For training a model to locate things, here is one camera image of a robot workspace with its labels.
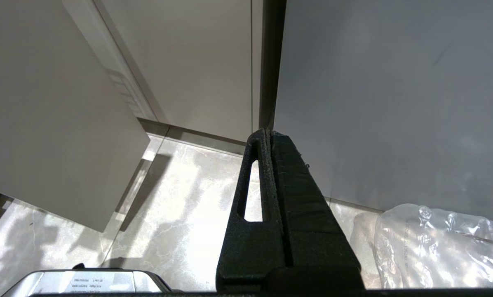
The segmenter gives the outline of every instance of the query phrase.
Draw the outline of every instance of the cabinet door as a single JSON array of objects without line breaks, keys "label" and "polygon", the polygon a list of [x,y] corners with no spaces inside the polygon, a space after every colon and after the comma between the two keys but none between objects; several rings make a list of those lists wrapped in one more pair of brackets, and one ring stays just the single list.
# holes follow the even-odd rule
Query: cabinet door
[{"label": "cabinet door", "polygon": [[160,122],[252,132],[251,2],[95,1]]},{"label": "cabinet door", "polygon": [[102,231],[149,138],[60,1],[0,1],[0,192]]},{"label": "cabinet door", "polygon": [[279,74],[325,196],[493,220],[493,1],[288,1]]}]

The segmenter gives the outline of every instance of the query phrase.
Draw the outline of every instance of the white cabinet door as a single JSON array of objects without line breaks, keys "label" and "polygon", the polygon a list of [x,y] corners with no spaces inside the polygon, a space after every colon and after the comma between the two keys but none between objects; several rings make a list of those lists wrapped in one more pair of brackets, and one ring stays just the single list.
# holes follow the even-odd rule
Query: white cabinet door
[{"label": "white cabinet door", "polygon": [[95,3],[160,122],[248,138],[253,118],[250,1]]},{"label": "white cabinet door", "polygon": [[92,0],[62,0],[83,37],[136,117],[157,121]]},{"label": "white cabinet door", "polygon": [[1,193],[102,231],[148,142],[60,1],[0,1]]}]

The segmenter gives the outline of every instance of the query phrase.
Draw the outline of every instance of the floor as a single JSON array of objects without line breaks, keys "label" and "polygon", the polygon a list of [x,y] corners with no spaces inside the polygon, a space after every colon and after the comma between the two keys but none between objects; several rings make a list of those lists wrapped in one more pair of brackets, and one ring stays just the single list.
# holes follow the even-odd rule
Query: floor
[{"label": "floor", "polygon": [[[122,267],[152,271],[175,289],[214,291],[215,269],[243,146],[143,122],[150,144],[103,233],[0,197],[0,295],[41,269]],[[261,220],[252,171],[247,213]],[[373,259],[378,212],[326,198],[362,265],[379,288]]]}]

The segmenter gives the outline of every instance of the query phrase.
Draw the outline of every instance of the tile floor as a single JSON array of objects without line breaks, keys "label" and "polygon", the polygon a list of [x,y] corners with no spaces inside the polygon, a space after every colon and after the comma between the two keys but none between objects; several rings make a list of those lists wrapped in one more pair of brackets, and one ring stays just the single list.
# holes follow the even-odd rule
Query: tile floor
[{"label": "tile floor", "polygon": [[[175,130],[154,132],[103,233],[4,199],[0,295],[32,271],[70,269],[80,262],[149,270],[184,291],[215,290],[215,268],[241,165],[235,153],[241,146]],[[253,173],[249,197],[258,197],[258,175]],[[378,288],[372,252],[377,213],[327,201],[362,264],[366,286]],[[260,220],[258,208],[249,207],[248,213],[250,220]]]}]

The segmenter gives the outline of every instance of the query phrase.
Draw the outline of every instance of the door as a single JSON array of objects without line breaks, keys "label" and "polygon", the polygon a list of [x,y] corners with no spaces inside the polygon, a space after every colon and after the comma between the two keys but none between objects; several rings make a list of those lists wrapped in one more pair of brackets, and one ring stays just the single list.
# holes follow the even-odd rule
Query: door
[{"label": "door", "polygon": [[275,130],[326,196],[493,220],[493,1],[288,1]]},{"label": "door", "polygon": [[248,138],[253,121],[250,1],[94,3],[160,122],[238,141]]},{"label": "door", "polygon": [[60,1],[0,1],[0,192],[103,231],[149,138]]}]

